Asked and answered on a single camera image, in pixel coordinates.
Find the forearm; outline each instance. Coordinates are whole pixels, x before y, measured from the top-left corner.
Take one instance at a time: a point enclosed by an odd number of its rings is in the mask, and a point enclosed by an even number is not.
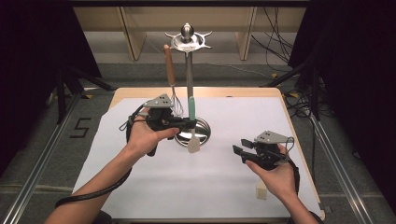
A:
[[[73,193],[73,196],[93,193],[112,186],[131,169],[139,158],[139,155],[124,148],[95,177]],[[46,223],[91,223],[109,194],[86,201],[61,205],[49,216]]]
[[[284,196],[282,198],[279,198],[279,200],[288,209],[294,223],[318,223],[312,216],[312,214],[308,211],[308,209],[305,207],[305,205],[300,201],[297,195]]]

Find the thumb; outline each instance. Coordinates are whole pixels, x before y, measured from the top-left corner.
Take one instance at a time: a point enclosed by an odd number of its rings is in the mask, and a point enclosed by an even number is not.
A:
[[[177,134],[178,132],[179,132],[179,128],[170,128],[155,133],[157,134],[158,141],[161,141],[164,138],[175,136],[175,134]]]

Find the wrist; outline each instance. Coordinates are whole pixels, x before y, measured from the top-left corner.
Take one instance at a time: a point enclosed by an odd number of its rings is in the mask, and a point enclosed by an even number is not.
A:
[[[300,199],[298,198],[298,195],[296,192],[291,191],[291,192],[284,192],[281,193],[277,196],[277,198],[283,203],[288,203],[288,202],[296,202],[296,201],[300,201]]]
[[[145,154],[141,155],[138,150],[133,150],[129,146],[124,147],[119,155],[117,156],[119,160],[125,162],[129,165],[134,165],[140,158],[144,157]]]

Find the white paper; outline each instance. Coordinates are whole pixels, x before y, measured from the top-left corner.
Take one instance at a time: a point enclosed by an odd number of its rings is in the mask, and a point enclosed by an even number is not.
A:
[[[119,127],[147,100],[150,99],[124,99],[103,115],[75,189],[124,147],[126,136]],[[180,101],[187,111],[187,99]],[[190,154],[175,140],[162,140],[156,155],[144,157],[134,166],[125,183],[111,193],[103,210],[113,218],[129,219],[289,217],[283,204],[270,192],[266,200],[256,198],[259,177],[233,153],[233,145],[251,150],[241,146],[241,139],[253,141],[265,130],[292,136],[280,99],[196,97],[195,104],[196,116],[206,120],[212,131],[201,150]],[[300,168],[300,199],[320,216],[296,145],[290,157]]]

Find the tape mark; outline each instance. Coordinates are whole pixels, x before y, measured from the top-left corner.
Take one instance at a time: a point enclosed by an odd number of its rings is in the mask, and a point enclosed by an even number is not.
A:
[[[85,138],[85,135],[87,134],[87,132],[88,132],[88,130],[89,130],[90,128],[79,127],[79,124],[80,124],[83,120],[91,120],[91,118],[79,118],[78,121],[77,121],[77,123],[76,123],[76,126],[75,126],[75,129],[74,129],[74,130],[84,130],[84,134],[82,134],[82,135],[70,135],[70,138]]]

